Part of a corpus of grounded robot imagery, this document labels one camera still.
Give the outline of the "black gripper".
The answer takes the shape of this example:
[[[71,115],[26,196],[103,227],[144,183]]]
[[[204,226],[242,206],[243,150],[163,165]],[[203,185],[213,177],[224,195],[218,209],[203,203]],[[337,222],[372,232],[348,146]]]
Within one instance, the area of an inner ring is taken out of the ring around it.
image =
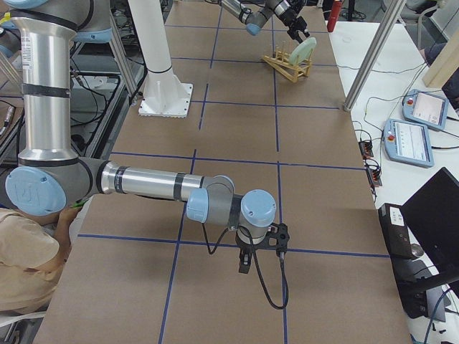
[[[305,37],[310,37],[303,17],[299,16],[294,10],[286,10],[283,13],[283,23],[288,27],[287,33],[292,40],[296,40],[298,32],[303,32]]]
[[[251,245],[250,243],[244,242],[238,235],[235,237],[236,244],[240,248],[240,263],[238,272],[242,274],[248,274],[251,267],[251,261],[253,253],[257,249],[265,248],[268,244],[268,238],[265,237],[262,241],[258,242],[257,244]]]

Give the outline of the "person's bare hand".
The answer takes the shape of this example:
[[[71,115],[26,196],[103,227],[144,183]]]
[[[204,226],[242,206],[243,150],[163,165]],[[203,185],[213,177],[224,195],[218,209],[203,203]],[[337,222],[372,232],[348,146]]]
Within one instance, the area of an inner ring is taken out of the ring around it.
[[[70,228],[71,223],[76,219],[78,213],[82,210],[82,207],[67,207],[63,209],[58,218],[57,229]]]

